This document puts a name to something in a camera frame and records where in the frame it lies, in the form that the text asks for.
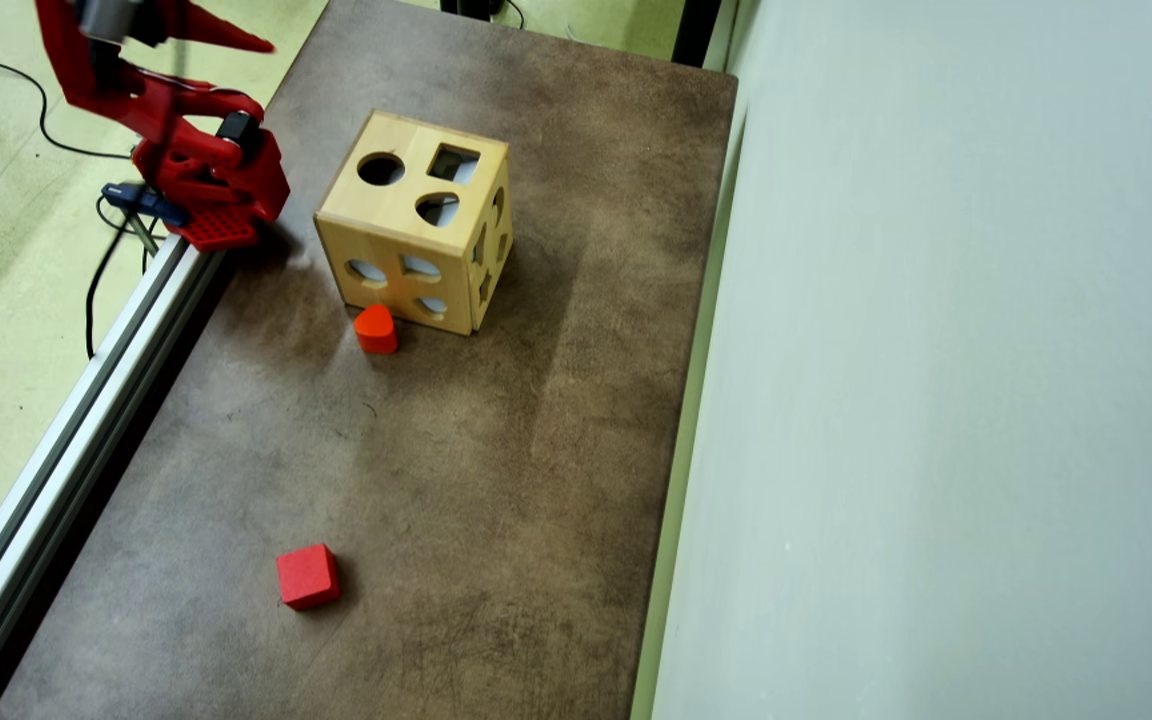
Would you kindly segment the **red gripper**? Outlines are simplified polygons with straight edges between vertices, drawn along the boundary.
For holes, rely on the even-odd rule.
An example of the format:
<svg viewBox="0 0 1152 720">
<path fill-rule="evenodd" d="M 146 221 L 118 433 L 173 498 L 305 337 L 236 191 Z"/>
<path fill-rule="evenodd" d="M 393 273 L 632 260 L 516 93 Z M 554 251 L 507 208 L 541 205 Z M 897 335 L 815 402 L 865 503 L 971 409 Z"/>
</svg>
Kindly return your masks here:
<svg viewBox="0 0 1152 720">
<path fill-rule="evenodd" d="M 124 41 L 154 47 L 170 38 L 244 53 L 275 45 L 194 1 L 37 1 L 44 50 L 65 100 L 74 106 L 169 106 L 177 81 L 122 58 Z"/>
</svg>

